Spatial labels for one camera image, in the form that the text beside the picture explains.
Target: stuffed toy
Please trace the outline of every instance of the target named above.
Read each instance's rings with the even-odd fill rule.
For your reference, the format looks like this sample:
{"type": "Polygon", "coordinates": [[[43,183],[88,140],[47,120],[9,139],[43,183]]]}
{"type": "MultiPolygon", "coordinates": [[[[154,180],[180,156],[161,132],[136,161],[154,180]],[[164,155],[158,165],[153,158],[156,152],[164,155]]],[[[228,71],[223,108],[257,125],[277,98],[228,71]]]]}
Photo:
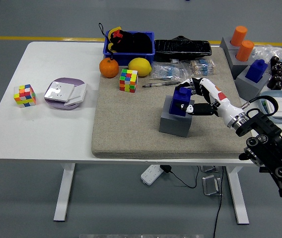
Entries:
{"type": "Polygon", "coordinates": [[[152,53],[152,41],[142,32],[130,33],[116,27],[108,33],[108,50],[116,53],[152,53]]]}

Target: blue plastic bin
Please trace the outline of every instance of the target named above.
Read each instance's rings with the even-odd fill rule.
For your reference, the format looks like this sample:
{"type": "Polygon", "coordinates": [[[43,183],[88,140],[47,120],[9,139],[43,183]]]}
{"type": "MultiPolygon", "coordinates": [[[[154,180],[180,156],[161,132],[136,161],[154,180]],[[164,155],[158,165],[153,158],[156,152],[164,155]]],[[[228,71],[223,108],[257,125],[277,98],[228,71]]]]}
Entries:
{"type": "MultiPolygon", "coordinates": [[[[155,54],[155,48],[154,48],[154,32],[151,31],[128,31],[130,33],[137,33],[137,32],[142,32],[147,34],[151,41],[152,41],[152,54],[142,54],[142,53],[113,53],[113,59],[115,59],[119,66],[127,66],[129,64],[129,62],[135,58],[145,58],[147,59],[150,64],[152,64],[153,59],[154,59],[154,54],[155,54]]],[[[110,58],[111,54],[109,52],[106,51],[106,47],[108,46],[109,41],[106,38],[105,39],[105,45],[103,47],[103,55],[105,56],[105,58],[110,58]]]]}

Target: floor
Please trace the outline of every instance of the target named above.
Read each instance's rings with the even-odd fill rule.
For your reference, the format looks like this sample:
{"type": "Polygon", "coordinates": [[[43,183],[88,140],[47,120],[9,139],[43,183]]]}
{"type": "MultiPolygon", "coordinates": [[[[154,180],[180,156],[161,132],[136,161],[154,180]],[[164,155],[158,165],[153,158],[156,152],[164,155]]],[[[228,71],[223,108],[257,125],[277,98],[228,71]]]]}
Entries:
{"type": "MultiPolygon", "coordinates": [[[[282,1],[0,0],[0,101],[27,45],[38,37],[102,38],[98,27],[153,31],[156,39],[183,35],[218,42],[237,25],[247,38],[282,47],[282,1]],[[18,37],[31,37],[19,40],[18,37]]],[[[63,169],[53,163],[0,163],[0,237],[77,238],[80,234],[213,235],[219,197],[186,188],[172,174],[153,185],[148,165],[76,165],[66,222],[53,222],[63,169]]],[[[197,167],[173,166],[195,184],[197,167]]],[[[216,237],[282,237],[282,198],[258,168],[239,173],[249,225],[237,225],[226,173],[216,237]]]]}

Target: purple plate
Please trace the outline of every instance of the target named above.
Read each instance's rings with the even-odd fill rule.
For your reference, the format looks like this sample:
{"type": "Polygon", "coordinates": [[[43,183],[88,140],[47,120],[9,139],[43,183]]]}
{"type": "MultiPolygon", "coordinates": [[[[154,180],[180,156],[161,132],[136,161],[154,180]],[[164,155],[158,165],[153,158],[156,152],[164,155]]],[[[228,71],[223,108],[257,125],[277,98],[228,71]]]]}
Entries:
{"type": "MultiPolygon", "coordinates": [[[[83,81],[81,81],[79,79],[75,79],[75,78],[58,78],[58,79],[55,79],[53,82],[70,83],[70,84],[73,84],[75,86],[79,86],[79,85],[84,84],[83,81]]],[[[46,98],[45,98],[45,101],[49,105],[51,105],[52,107],[58,108],[58,109],[63,109],[63,110],[74,109],[74,108],[78,107],[79,104],[80,104],[80,103],[77,103],[77,104],[74,104],[74,105],[71,105],[71,106],[64,106],[64,102],[54,101],[54,100],[50,100],[50,99],[46,99],[46,98]]]]}

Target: red label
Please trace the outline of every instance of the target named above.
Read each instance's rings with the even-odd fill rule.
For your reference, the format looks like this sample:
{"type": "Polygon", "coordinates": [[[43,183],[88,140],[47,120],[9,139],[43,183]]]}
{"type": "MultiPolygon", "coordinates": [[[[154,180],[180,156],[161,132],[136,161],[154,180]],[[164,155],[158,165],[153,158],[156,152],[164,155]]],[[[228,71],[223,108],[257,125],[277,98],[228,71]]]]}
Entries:
{"type": "Polygon", "coordinates": [[[223,100],[223,99],[225,99],[225,98],[227,98],[227,97],[226,97],[226,95],[225,95],[223,92],[220,92],[220,93],[218,93],[218,98],[219,98],[220,100],[223,100]]]}
{"type": "Polygon", "coordinates": [[[116,30],[114,33],[113,33],[113,37],[116,38],[116,37],[119,37],[119,38],[122,38],[122,34],[120,33],[120,30],[116,30]]]}

